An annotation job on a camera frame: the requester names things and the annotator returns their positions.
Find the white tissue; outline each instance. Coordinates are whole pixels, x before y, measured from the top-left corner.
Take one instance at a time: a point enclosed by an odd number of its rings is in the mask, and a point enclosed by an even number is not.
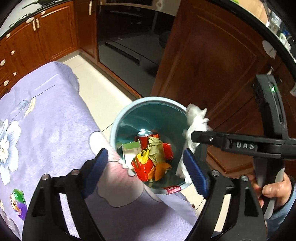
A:
[[[183,151],[187,148],[189,148],[192,153],[195,152],[196,147],[199,145],[199,143],[194,143],[191,140],[191,134],[194,131],[210,131],[212,130],[208,125],[209,119],[205,118],[205,114],[207,113],[207,109],[201,110],[198,106],[194,104],[189,104],[186,108],[187,112],[187,124],[190,126],[186,133],[184,133],[184,136],[186,138],[186,142],[183,147]],[[189,176],[189,173],[183,163],[183,155],[181,156],[181,160],[179,162],[176,176],[185,179],[186,183],[192,183],[192,180]]]

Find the soda can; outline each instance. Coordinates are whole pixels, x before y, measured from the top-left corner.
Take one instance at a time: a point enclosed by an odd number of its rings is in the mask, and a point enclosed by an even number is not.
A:
[[[148,130],[140,130],[137,134],[137,138],[139,142],[141,143],[141,149],[144,150],[148,147],[148,137],[152,136],[152,131]]]

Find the blue sleeve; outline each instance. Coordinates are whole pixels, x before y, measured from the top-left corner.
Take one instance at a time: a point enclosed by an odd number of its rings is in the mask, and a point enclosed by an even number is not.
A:
[[[295,202],[296,199],[296,190],[295,190],[295,183],[293,183],[293,190],[291,193],[291,196],[288,200],[288,202],[279,210],[276,211],[269,219],[266,220],[267,222],[267,237],[270,238],[273,234],[273,232],[275,232],[279,226],[281,225],[281,223],[284,221],[284,219],[286,218],[286,216],[288,215],[292,205]]]

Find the white tile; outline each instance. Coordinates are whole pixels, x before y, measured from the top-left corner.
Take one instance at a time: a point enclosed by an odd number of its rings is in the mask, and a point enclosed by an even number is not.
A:
[[[89,63],[79,65],[73,72],[80,84],[79,94],[101,130],[112,124],[119,112],[132,102]]]
[[[218,217],[216,227],[214,229],[214,231],[216,231],[216,232],[221,232],[222,229],[223,229],[223,226],[224,226],[224,223],[225,223],[225,220],[226,220],[226,216],[227,216],[227,212],[228,212],[228,208],[229,208],[229,204],[230,204],[230,198],[231,198],[230,194],[224,195],[222,208],[221,208],[221,211],[220,211],[220,214],[219,214],[219,217]],[[205,206],[205,203],[206,203],[206,200],[204,199],[202,201],[201,205],[196,210],[197,216],[200,215],[203,207]]]
[[[73,70],[74,68],[87,63],[87,61],[80,55],[76,55],[73,58],[64,61],[63,63],[68,65]]]
[[[214,230],[216,232],[222,231],[222,228],[223,228],[225,220],[226,220],[229,204],[230,204],[230,198],[231,198],[231,194],[224,195],[222,208],[221,208],[220,215],[219,215],[219,218],[218,218],[215,230]]]
[[[106,137],[107,141],[110,141],[110,132],[111,132],[112,125],[110,125],[107,129],[103,131],[104,136]]]
[[[182,190],[181,193],[187,198],[187,200],[191,204],[194,204],[195,208],[197,208],[204,200],[203,196],[197,193],[193,184]]]

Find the trash bin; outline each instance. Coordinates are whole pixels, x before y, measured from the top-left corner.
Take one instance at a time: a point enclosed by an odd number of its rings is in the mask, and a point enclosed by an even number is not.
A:
[[[175,175],[185,143],[183,130],[188,129],[186,108],[163,97],[138,99],[116,117],[111,129],[110,144],[123,157],[121,145],[133,142],[141,129],[157,132],[162,142],[171,144],[174,153],[170,163],[172,169],[161,180],[145,184],[156,194],[169,194],[171,190],[180,191],[188,187],[190,183],[186,184]]]

